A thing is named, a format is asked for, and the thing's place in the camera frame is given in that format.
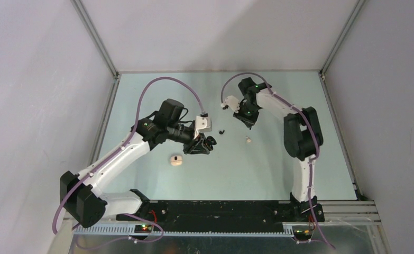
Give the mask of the white earbud charging case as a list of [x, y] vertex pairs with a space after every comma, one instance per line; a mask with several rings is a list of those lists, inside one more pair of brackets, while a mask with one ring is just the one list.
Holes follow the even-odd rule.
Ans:
[[170, 158], [170, 165], [172, 166], [181, 166], [183, 163], [182, 156], [172, 156]]

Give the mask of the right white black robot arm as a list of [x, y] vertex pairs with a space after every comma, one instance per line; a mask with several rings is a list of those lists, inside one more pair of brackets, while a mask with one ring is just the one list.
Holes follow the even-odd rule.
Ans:
[[260, 110], [267, 110], [283, 123], [283, 144], [294, 159], [293, 187], [290, 193], [290, 214], [296, 221], [314, 221], [320, 211], [314, 188], [315, 164], [323, 144], [323, 135], [313, 107], [297, 108], [270, 90], [270, 85], [257, 84], [252, 78], [242, 79], [238, 88], [242, 100], [233, 96], [233, 116], [251, 129]]

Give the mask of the controller board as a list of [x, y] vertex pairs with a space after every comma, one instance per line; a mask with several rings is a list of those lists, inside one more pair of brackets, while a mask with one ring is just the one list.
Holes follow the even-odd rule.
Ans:
[[141, 224], [136, 226], [136, 233], [151, 233], [153, 231], [153, 225], [151, 224]]
[[309, 243], [312, 240], [312, 235], [314, 233], [313, 229], [308, 230], [294, 230], [293, 239], [298, 244], [300, 243]]

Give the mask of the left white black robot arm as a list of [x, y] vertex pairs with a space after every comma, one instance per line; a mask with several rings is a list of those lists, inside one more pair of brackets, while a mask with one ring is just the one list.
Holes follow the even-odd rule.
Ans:
[[208, 113], [181, 121], [185, 109], [182, 103], [166, 99], [159, 110], [138, 120], [108, 154], [77, 174], [65, 172], [60, 177], [62, 208], [84, 228], [111, 215], [127, 213], [136, 220], [146, 219], [150, 207], [137, 192], [107, 193], [106, 188], [129, 165], [167, 140], [181, 143], [186, 155], [210, 154], [217, 142], [205, 135], [211, 131]]

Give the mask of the right controller board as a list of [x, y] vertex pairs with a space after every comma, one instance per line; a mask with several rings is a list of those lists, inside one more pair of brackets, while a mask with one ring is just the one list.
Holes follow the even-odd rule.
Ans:
[[309, 243], [312, 240], [312, 235], [314, 233], [313, 229], [308, 230], [294, 230], [293, 239], [298, 244], [300, 243]]

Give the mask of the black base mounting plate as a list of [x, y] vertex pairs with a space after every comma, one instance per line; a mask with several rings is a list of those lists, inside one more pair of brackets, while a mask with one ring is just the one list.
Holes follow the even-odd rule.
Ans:
[[[324, 222], [320, 204], [318, 222]], [[284, 223], [300, 222], [285, 201], [146, 201], [135, 216], [156, 222], [164, 231], [281, 232]]]

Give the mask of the black earbud charging case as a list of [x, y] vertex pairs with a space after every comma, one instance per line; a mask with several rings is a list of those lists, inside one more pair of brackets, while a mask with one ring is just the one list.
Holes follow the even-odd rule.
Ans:
[[207, 138], [206, 138], [206, 143], [209, 145], [209, 146], [215, 146], [216, 144], [217, 144], [217, 141], [212, 137], [212, 136], [208, 136]]

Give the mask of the left controller board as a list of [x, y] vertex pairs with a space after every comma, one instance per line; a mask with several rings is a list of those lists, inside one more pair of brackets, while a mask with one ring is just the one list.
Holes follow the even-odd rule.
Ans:
[[136, 233], [151, 233], [153, 231], [153, 225], [151, 224], [141, 224], [136, 226]]

